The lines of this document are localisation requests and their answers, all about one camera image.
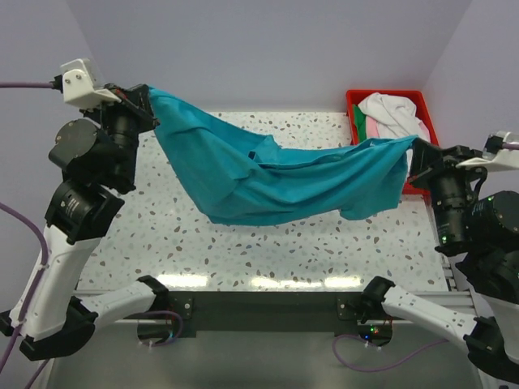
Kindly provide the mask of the teal t shirt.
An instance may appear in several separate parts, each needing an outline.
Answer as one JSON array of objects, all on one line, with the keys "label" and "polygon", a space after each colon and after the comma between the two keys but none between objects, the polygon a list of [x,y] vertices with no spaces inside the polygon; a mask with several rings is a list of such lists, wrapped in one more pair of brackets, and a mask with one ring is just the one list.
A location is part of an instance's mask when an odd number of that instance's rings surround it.
[{"label": "teal t shirt", "polygon": [[413,137],[294,149],[157,88],[155,136],[183,189],[215,224],[270,226],[337,211],[362,220],[396,208]]}]

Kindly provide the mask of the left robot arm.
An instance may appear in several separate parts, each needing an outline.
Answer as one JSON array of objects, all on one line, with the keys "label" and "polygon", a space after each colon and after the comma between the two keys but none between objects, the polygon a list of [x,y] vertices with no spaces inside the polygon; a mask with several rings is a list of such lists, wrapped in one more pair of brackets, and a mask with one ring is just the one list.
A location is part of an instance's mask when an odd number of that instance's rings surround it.
[{"label": "left robot arm", "polygon": [[62,171],[62,183],[37,232],[41,252],[16,306],[1,314],[1,331],[20,342],[30,361],[67,357],[95,331],[133,314],[161,317],[168,289],[152,276],[90,299],[74,295],[86,262],[135,189],[139,136],[157,119],[149,88],[107,84],[88,96],[80,118],[56,134],[49,160]]}]

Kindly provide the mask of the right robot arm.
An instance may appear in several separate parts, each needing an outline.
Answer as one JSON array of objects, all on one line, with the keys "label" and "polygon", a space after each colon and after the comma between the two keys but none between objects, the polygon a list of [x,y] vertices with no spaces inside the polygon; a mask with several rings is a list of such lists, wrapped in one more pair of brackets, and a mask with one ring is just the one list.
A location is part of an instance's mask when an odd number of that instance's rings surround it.
[{"label": "right robot arm", "polygon": [[493,171],[518,167],[511,135],[492,135],[482,151],[413,145],[412,186],[428,190],[438,235],[437,252],[463,255],[457,269],[491,307],[489,318],[447,309],[391,280],[375,277],[356,308],[362,323],[390,316],[411,321],[455,344],[482,372],[518,382],[518,194],[502,190],[480,199]]}]

